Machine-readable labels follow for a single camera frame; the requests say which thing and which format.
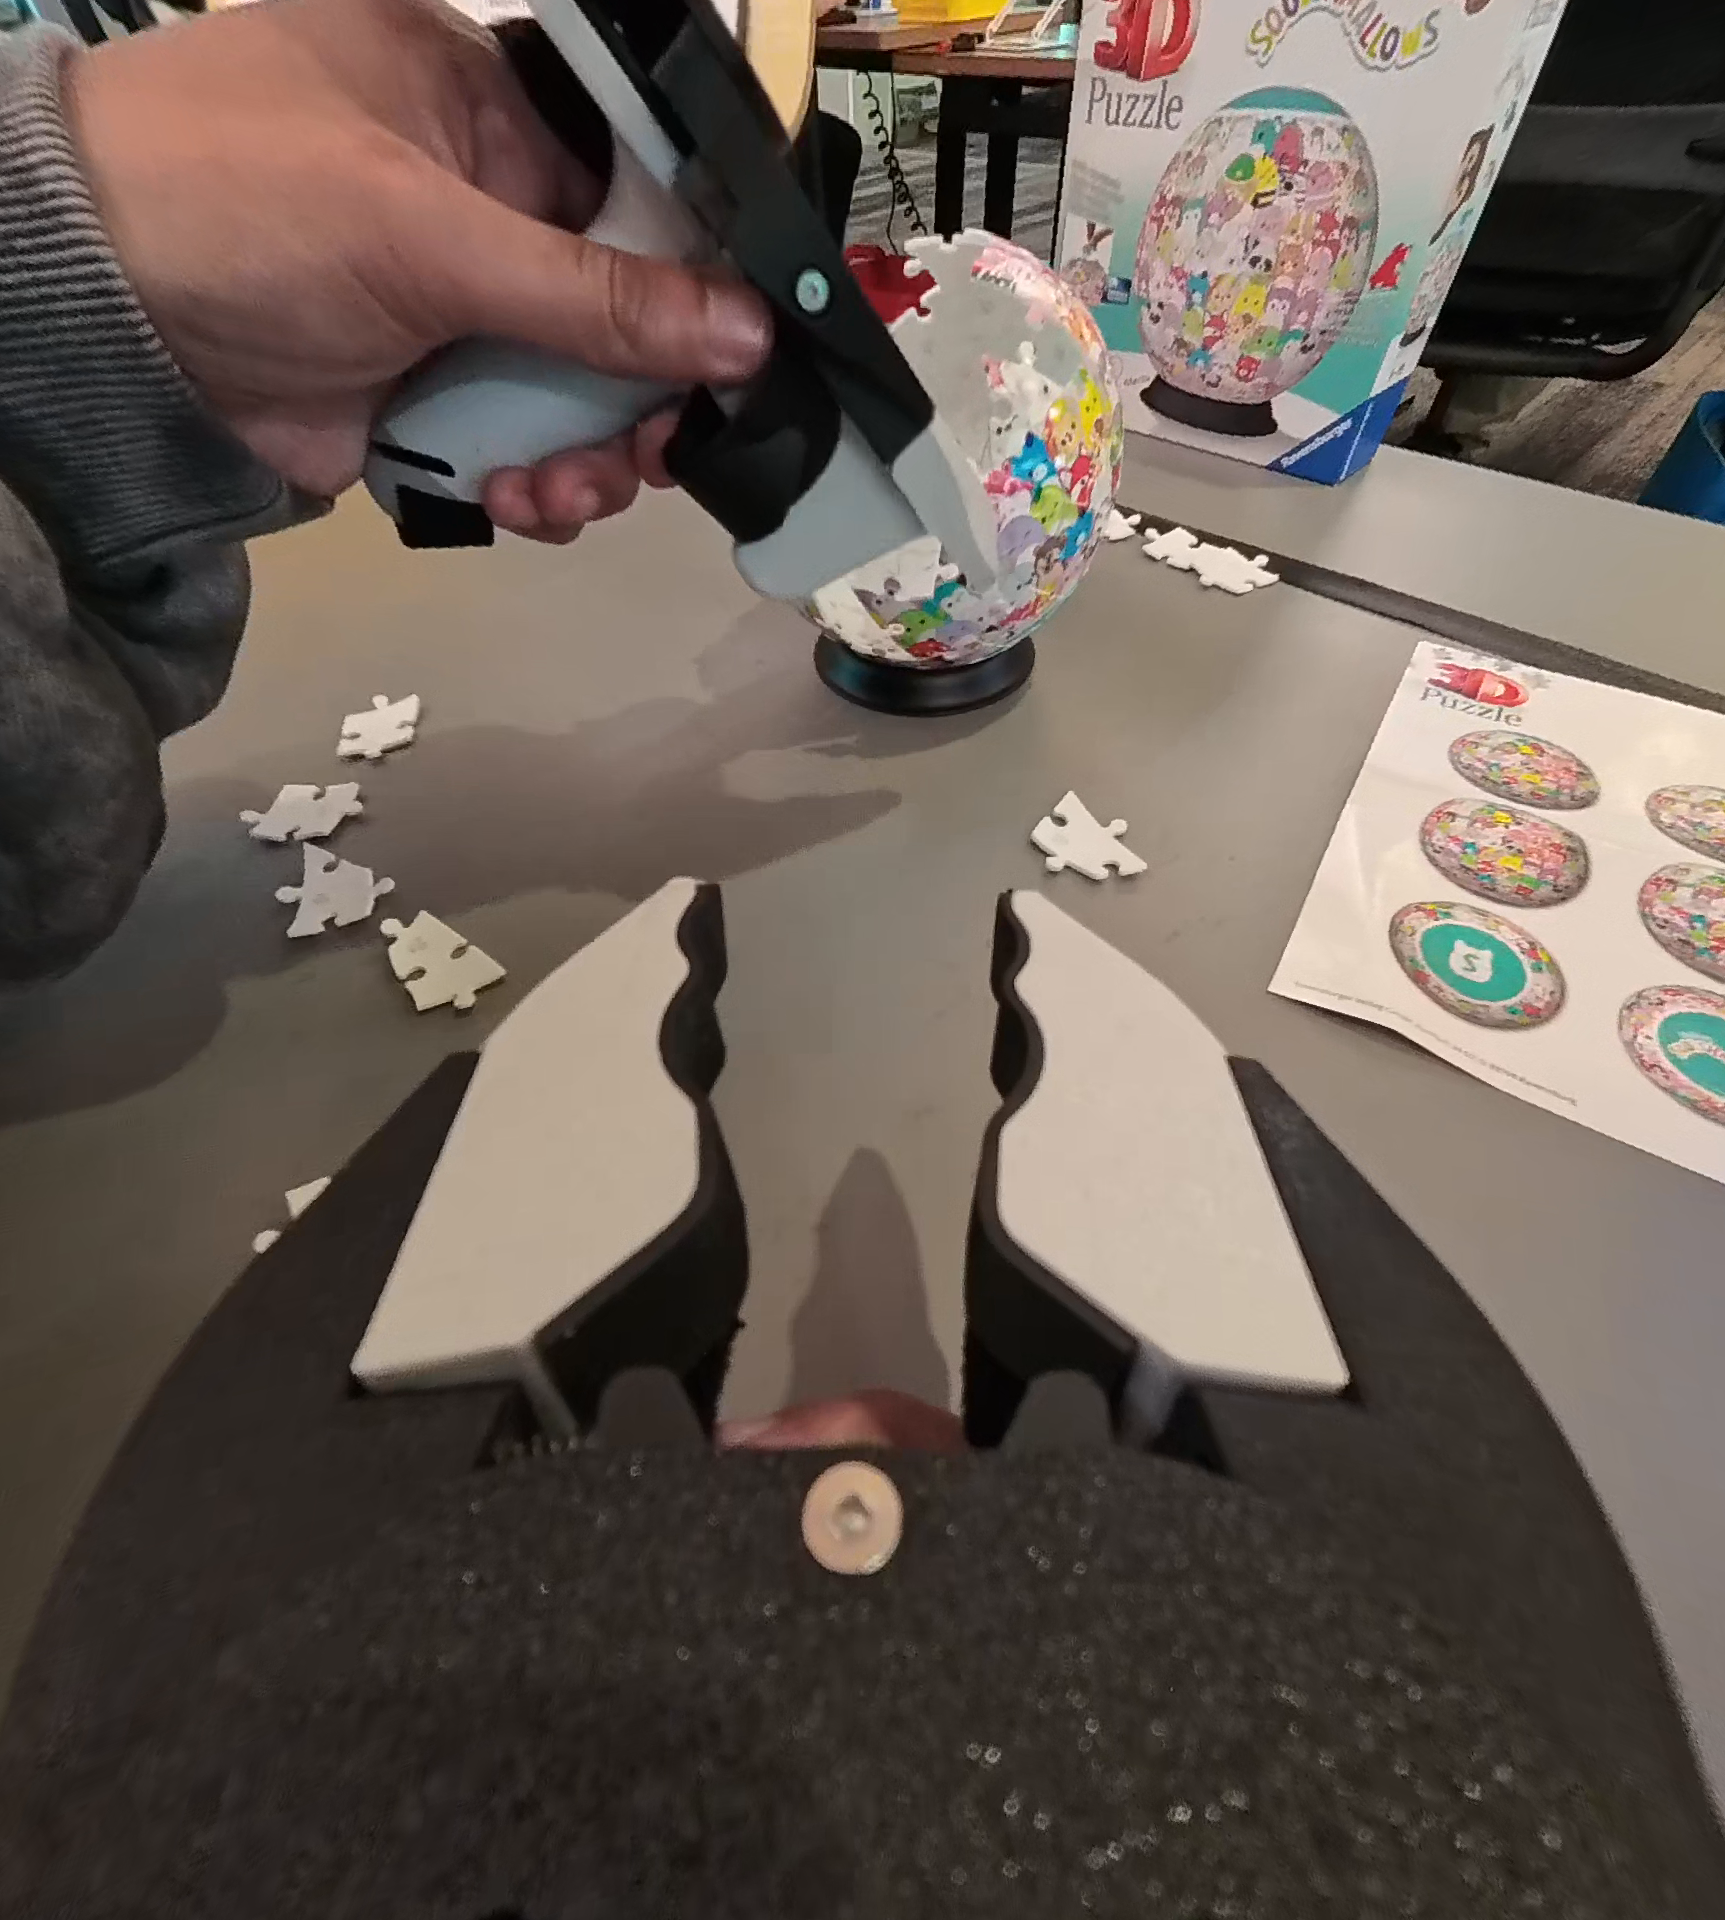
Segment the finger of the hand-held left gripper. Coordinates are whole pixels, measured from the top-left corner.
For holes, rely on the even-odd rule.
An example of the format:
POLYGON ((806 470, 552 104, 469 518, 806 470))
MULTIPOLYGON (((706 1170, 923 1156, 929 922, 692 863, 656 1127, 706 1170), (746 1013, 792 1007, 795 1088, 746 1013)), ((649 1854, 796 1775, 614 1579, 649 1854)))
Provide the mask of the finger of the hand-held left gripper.
POLYGON ((800 602, 920 539, 972 591, 997 584, 992 507, 948 424, 929 422, 885 463, 844 421, 826 469, 779 531, 737 544, 737 574, 765 598, 800 602))

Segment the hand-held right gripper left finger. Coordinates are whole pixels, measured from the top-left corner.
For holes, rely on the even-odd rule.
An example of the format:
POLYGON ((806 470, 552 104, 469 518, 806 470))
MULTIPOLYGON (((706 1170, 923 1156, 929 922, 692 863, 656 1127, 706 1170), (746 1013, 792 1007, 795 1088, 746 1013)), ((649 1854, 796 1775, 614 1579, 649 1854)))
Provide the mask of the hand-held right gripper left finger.
POLYGON ((720 889, 676 877, 507 1013, 355 1348, 364 1391, 599 1399, 647 1368, 720 1394, 748 1287, 711 1104, 726 972, 720 889))

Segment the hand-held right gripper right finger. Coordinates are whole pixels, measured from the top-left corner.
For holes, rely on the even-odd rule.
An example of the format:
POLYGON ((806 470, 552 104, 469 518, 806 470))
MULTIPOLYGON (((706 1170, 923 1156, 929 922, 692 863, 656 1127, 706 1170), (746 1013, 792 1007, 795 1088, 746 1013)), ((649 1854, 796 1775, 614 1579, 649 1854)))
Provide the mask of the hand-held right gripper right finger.
POLYGON ((1232 1062, 1166 984, 1037 891, 997 902, 997 1111, 969 1333, 1011 1381, 1110 1404, 1351 1383, 1232 1062))

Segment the black ball stand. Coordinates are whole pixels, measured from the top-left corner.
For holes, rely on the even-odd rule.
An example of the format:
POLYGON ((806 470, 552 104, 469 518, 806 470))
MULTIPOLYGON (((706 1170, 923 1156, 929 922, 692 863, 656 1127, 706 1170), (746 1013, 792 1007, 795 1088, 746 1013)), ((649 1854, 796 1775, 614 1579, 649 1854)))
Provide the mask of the black ball stand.
POLYGON ((1037 664, 1031 637, 975 663, 919 667, 875 659, 836 637, 819 637, 813 661, 822 685, 849 702, 888 717, 948 719, 992 709, 1027 686, 1037 664))

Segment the colourful puzzle ball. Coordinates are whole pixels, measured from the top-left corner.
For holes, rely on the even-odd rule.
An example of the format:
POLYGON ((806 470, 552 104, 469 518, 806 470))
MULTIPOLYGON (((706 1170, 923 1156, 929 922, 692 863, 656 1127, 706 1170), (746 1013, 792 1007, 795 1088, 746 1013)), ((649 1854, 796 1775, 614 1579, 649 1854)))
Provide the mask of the colourful puzzle ball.
POLYGON ((1119 376, 1088 305, 1014 241, 967 229, 902 253, 935 286, 924 315, 888 333, 980 475, 1001 574, 969 588, 920 539, 819 591, 802 615, 877 661, 986 661, 1033 639, 1095 558, 1123 460, 1119 376))

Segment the person's left forearm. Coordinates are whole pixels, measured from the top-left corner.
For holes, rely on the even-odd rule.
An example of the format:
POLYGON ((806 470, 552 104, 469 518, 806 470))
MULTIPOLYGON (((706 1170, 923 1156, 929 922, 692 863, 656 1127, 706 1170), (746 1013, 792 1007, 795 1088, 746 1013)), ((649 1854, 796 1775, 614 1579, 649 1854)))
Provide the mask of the person's left forearm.
POLYGON ((223 699, 247 541, 315 516, 145 317, 73 148, 81 46, 0 36, 0 1009, 118 929, 160 747, 223 699))

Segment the teal puzzle box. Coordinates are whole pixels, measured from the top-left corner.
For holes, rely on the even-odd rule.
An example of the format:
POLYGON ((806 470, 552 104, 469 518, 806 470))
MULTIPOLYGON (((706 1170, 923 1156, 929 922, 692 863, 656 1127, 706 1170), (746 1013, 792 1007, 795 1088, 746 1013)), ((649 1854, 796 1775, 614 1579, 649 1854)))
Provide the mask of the teal puzzle box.
POLYGON ((1056 267, 1129 430, 1312 484, 1365 469, 1563 13, 1083 5, 1056 267))

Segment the puzzle instruction leaflet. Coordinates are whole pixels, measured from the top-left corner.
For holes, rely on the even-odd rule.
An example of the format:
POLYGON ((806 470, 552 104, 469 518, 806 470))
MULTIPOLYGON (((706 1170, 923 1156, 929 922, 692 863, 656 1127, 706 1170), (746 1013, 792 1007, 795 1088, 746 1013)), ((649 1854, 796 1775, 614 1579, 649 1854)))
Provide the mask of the puzzle instruction leaflet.
POLYGON ((1725 1186, 1725 713, 1421 642, 1268 989, 1725 1186))

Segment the person's left hand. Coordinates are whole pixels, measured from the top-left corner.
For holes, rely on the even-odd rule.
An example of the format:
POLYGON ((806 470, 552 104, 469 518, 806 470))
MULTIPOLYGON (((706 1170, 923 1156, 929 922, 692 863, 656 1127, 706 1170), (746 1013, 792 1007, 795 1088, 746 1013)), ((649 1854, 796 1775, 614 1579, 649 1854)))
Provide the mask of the person's left hand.
POLYGON ((66 117, 157 337, 229 432, 322 502, 418 363, 503 339, 595 373, 739 386, 766 305, 614 253, 604 189, 448 5, 253 5, 78 57, 66 117))

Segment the black office chair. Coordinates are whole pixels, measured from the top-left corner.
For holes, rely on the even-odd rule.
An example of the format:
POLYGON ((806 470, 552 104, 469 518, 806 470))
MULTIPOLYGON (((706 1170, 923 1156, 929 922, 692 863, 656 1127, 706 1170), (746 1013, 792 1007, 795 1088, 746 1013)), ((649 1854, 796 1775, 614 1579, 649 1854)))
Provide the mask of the black office chair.
POLYGON ((1623 381, 1724 290, 1725 3, 1567 5, 1422 367, 1623 381))

